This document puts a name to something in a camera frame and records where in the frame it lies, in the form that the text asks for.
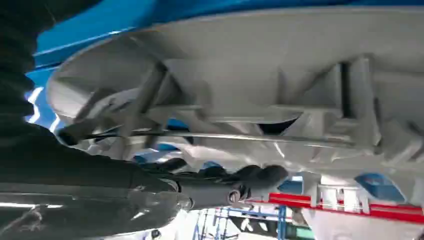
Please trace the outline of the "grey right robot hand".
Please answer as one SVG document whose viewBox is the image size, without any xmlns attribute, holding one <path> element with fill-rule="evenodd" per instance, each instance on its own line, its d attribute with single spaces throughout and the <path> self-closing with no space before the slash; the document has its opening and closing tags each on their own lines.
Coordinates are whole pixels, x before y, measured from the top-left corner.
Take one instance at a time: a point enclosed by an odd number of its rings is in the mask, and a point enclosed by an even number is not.
<svg viewBox="0 0 424 240">
<path fill-rule="evenodd" d="M 287 178 L 278 165 L 235 173 L 171 173 L 62 145 L 46 128 L 11 123 L 0 129 L 3 240 L 77 240 L 160 228 L 181 210 L 259 199 Z"/>
</svg>

